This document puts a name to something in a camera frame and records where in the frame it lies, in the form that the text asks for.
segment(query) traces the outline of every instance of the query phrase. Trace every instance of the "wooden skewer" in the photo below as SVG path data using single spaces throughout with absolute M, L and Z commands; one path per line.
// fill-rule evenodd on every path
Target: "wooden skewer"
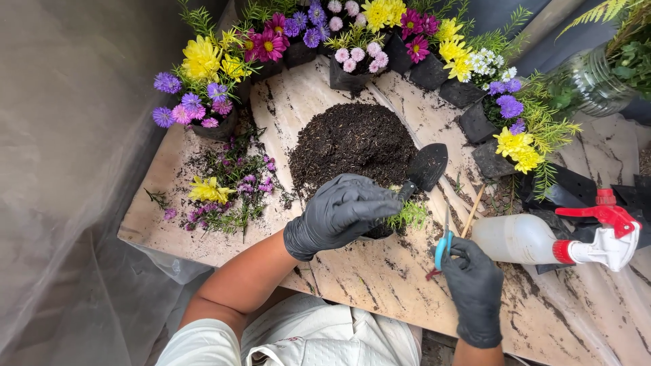
M 465 222 L 464 231 L 461 233 L 461 237 L 463 239 L 465 239 L 465 235 L 468 233 L 468 229 L 470 229 L 470 223 L 473 222 L 473 217 L 475 216 L 475 211 L 477 211 L 477 206 L 479 205 L 479 201 L 482 199 L 482 195 L 484 195 L 484 188 L 486 188 L 486 183 L 484 183 L 482 187 L 479 189 L 479 193 L 477 194 L 477 198 L 475 199 L 475 204 L 473 205 L 473 209 L 470 210 L 470 216 L 468 216 L 468 220 Z

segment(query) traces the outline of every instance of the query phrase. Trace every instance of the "soil pile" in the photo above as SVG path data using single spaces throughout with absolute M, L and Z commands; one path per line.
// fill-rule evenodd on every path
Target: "soil pile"
M 289 166 L 301 198 L 339 174 L 401 186 L 417 149 L 398 116 L 374 104 L 337 104 L 315 115 L 302 129 Z

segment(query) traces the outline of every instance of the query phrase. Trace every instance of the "spray bottle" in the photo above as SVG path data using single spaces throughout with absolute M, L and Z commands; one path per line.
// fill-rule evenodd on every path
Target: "spray bottle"
M 599 262 L 619 272 L 633 258 L 642 226 L 615 203 L 613 190 L 599 189 L 594 207 L 556 209 L 556 214 L 562 216 L 597 218 L 603 227 L 596 230 L 593 243 L 557 240 L 543 219 L 529 214 L 477 220 L 472 240 L 491 259 L 500 262 Z

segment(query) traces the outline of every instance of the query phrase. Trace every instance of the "garden trowel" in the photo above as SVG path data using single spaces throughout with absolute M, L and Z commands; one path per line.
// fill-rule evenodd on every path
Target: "garden trowel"
M 445 144 L 429 144 L 418 150 L 416 157 L 407 169 L 408 179 L 400 188 L 398 200 L 407 202 L 418 188 L 427 192 L 432 191 L 436 182 L 443 175 L 447 161 L 447 146 Z

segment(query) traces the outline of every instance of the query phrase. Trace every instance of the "black nitrile glove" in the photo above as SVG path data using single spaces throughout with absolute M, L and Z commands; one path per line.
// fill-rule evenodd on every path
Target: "black nitrile glove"
M 451 259 L 450 254 L 459 258 Z M 454 237 L 450 253 L 443 254 L 441 269 L 459 313 L 459 338 L 477 348 L 495 348 L 499 331 L 504 272 L 472 240 Z
M 287 223 L 285 248 L 304 262 L 321 250 L 341 248 L 379 225 L 379 219 L 399 213 L 402 204 L 396 196 L 370 178 L 341 174 L 321 186 L 303 214 Z

